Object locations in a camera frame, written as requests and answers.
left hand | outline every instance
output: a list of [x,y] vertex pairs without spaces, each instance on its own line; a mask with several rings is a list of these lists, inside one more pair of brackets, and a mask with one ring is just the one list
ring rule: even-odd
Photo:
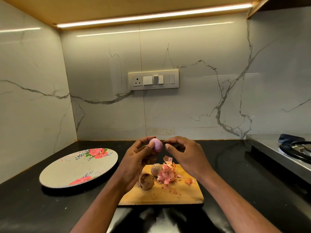
[[122,188],[124,188],[124,194],[134,187],[144,166],[156,161],[156,158],[148,158],[156,155],[153,151],[153,142],[141,147],[143,143],[149,142],[152,138],[155,138],[155,136],[148,136],[135,141],[126,151],[118,169],[115,171],[113,178],[116,178],[115,181],[120,182]]

forearm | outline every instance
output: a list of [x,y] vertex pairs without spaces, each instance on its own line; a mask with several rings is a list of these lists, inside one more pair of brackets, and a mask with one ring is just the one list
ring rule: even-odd
[[280,233],[216,172],[200,178],[200,182],[217,201],[236,233]]
[[118,181],[112,176],[71,233],[105,233],[123,194]]

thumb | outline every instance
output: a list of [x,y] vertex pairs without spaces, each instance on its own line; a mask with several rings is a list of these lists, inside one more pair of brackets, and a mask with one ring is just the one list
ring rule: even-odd
[[179,152],[175,147],[170,144],[165,144],[165,149],[174,156],[175,159],[178,159],[178,156],[181,152]]
[[146,145],[145,148],[142,151],[137,153],[137,155],[139,156],[139,159],[143,160],[147,156],[150,156],[151,153],[152,153],[153,147],[154,147],[154,143],[153,142],[150,142],[148,145]]

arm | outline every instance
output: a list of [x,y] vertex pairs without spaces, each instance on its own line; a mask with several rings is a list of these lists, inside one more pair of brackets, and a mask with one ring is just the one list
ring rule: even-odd
[[154,136],[139,139],[127,150],[113,176],[72,228],[71,233],[103,233],[107,231],[123,195],[134,187],[144,166],[155,161],[155,159],[146,159],[155,154],[152,151],[153,142],[140,148],[143,143],[149,142],[152,138]]
[[[185,137],[173,137],[164,142],[166,150],[183,169],[210,192],[236,233],[280,233],[212,169],[201,145]],[[170,144],[180,144],[185,151],[179,152]]]

countertop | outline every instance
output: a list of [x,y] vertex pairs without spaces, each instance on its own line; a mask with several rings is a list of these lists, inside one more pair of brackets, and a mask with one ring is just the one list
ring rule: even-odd
[[[244,140],[197,141],[217,173],[282,232],[311,232],[311,185]],[[0,185],[0,232],[69,232],[106,184],[133,141],[78,141]],[[88,183],[48,189],[41,171],[56,159],[89,148],[110,148],[118,163]],[[163,150],[158,157],[162,160]],[[234,232],[200,185],[202,205],[117,208],[108,232]]]

